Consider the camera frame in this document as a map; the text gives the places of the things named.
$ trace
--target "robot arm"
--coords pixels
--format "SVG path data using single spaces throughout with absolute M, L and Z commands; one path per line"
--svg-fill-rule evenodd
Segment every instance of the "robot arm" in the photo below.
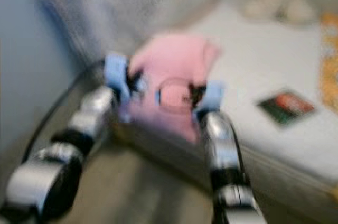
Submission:
M 71 208 L 86 157 L 107 129 L 107 122 L 115 113 L 113 109 L 129 98 L 127 65 L 125 58 L 108 56 L 105 67 L 108 87 L 87 94 L 67 128 L 51 138 L 50 146 L 14 171 L 1 211 L 10 223 L 26 221 L 32 211 L 40 220 L 47 221 Z
M 71 208 L 86 157 L 107 128 L 113 109 L 129 101 L 129 91 L 137 85 L 137 79 L 128 79 L 127 65 L 122 57 L 108 56 L 107 87 L 86 95 L 67 128 L 51 138 L 50 146 L 14 171 L 1 212 L 11 223 L 25 221 L 32 211 L 43 222 Z M 266 223 L 243 169 L 231 123 L 219 111 L 221 99 L 222 87 L 208 84 L 194 110 L 214 192 L 213 224 Z
M 213 224 L 266 224 L 243 168 L 230 120 L 219 111 L 222 87 L 211 82 L 195 113 L 214 194 Z

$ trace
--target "wall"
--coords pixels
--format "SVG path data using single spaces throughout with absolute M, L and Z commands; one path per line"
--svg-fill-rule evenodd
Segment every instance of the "wall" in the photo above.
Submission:
M 34 0 L 0 0 L 0 42 L 1 202 L 27 139 L 80 64 Z

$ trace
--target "white fabric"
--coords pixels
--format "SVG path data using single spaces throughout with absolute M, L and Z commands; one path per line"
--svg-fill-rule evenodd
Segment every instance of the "white fabric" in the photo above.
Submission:
M 85 62 L 118 51 L 132 55 L 154 33 L 209 0 L 39 0 Z
M 223 49 L 210 79 L 226 83 L 222 109 L 243 145 L 323 181 L 338 178 L 338 116 L 320 102 L 320 23 L 295 29 L 278 22 L 253 23 L 221 4 L 189 32 Z M 287 88 L 316 112 L 279 128 L 257 102 Z

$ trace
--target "pink towel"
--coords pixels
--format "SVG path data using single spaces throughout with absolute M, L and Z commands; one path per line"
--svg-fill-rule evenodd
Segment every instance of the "pink towel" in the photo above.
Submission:
M 206 83 L 219 49 L 208 40 L 182 33 L 161 34 L 150 40 L 132 58 L 129 75 L 142 71 L 147 90 L 141 102 L 128 104 L 134 120 L 174 132 L 187 141 L 196 141 L 192 114 L 185 106 L 187 84 Z M 161 105 L 156 92 L 161 88 Z

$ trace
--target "silver robot arm segment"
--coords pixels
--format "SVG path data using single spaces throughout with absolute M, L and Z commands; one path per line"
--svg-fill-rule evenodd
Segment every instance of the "silver robot arm segment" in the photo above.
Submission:
M 194 110 L 214 194 L 212 223 L 266 224 L 245 173 L 231 121 L 219 109 L 222 95 L 222 83 L 210 82 Z
M 11 222 L 21 222 L 25 208 L 34 208 L 43 220 L 57 218 L 71 208 L 83 162 L 112 115 L 112 102 L 114 92 L 107 87 L 86 95 L 67 128 L 51 138 L 51 145 L 14 171 L 5 195 Z

